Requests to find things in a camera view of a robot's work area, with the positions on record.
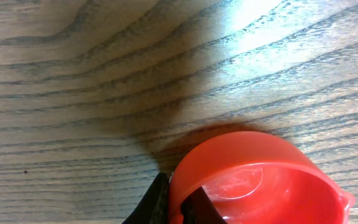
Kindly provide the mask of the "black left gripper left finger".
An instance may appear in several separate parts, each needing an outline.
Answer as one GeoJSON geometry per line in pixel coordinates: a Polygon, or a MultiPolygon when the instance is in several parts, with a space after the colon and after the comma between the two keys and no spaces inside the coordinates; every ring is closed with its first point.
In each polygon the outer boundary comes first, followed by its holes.
{"type": "Polygon", "coordinates": [[[169,178],[164,172],[155,177],[135,210],[122,224],[166,224],[169,178]]]}

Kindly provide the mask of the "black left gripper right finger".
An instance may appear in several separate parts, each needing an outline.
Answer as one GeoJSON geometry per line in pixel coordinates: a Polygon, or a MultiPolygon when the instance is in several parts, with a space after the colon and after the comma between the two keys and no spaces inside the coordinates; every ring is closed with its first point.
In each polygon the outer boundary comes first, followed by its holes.
{"type": "Polygon", "coordinates": [[[202,187],[182,202],[181,214],[182,224],[227,224],[202,187]]]}

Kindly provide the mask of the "orange measuring scoop blue handle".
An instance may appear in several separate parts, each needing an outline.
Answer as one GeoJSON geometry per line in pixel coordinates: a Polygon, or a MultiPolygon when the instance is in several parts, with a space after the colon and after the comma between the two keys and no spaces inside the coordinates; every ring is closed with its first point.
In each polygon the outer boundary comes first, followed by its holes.
{"type": "Polygon", "coordinates": [[[228,223],[347,223],[355,196],[330,179],[290,142],[239,131],[192,149],[170,181],[168,221],[197,189],[228,223]]]}

